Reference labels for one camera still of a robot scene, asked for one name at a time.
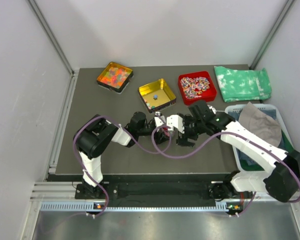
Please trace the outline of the metal scoop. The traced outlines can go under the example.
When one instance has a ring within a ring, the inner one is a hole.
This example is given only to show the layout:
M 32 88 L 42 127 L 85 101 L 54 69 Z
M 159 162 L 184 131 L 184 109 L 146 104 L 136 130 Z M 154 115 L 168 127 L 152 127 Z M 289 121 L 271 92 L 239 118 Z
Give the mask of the metal scoop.
M 216 114 L 217 112 L 225 112 L 224 110 L 217 110 L 215 107 L 213 107 L 212 105 L 207 105 L 208 108 L 214 113 Z

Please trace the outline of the red round lid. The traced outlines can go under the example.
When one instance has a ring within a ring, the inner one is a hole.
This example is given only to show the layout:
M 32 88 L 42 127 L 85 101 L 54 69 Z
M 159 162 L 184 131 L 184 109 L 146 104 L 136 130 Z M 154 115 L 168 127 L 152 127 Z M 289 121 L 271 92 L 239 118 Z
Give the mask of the red round lid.
M 168 128 L 163 127 L 162 130 L 164 131 L 164 133 L 165 133 L 166 135 L 169 135 L 169 130 L 168 130 Z

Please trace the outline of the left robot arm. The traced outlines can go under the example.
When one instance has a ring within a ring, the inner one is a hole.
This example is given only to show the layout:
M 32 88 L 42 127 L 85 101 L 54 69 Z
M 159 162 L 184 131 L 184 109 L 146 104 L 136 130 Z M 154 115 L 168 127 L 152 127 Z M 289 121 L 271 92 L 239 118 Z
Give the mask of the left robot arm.
M 166 123 L 159 111 L 150 121 L 137 111 L 125 127 L 98 114 L 82 126 L 73 137 L 72 147 L 82 166 L 82 185 L 87 194 L 95 199 L 103 194 L 101 156 L 111 142 L 130 148 L 138 143 L 139 137 L 150 136 L 156 127 Z

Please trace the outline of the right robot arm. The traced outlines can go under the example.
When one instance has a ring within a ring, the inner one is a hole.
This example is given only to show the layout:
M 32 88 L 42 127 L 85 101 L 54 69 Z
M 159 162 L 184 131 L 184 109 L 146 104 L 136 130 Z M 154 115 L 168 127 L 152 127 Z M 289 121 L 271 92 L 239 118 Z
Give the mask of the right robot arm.
M 204 100 L 188 108 L 190 114 L 179 113 L 167 119 L 167 125 L 179 132 L 178 145 L 193 146 L 189 139 L 197 140 L 199 135 L 207 134 L 232 145 L 263 169 L 233 174 L 223 185 L 227 197 L 235 198 L 241 192 L 262 192 L 287 203 L 299 192 L 300 198 L 300 152 L 287 152 L 262 140 L 226 112 L 215 111 Z

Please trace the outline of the speckled tin pastel star candies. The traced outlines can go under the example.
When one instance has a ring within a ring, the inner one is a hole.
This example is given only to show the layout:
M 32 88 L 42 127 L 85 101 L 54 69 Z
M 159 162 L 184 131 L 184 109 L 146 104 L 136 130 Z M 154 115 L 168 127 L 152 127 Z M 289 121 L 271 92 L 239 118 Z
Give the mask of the speckled tin pastel star candies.
M 164 78 L 138 88 L 138 95 L 150 114 L 174 105 L 177 97 Z

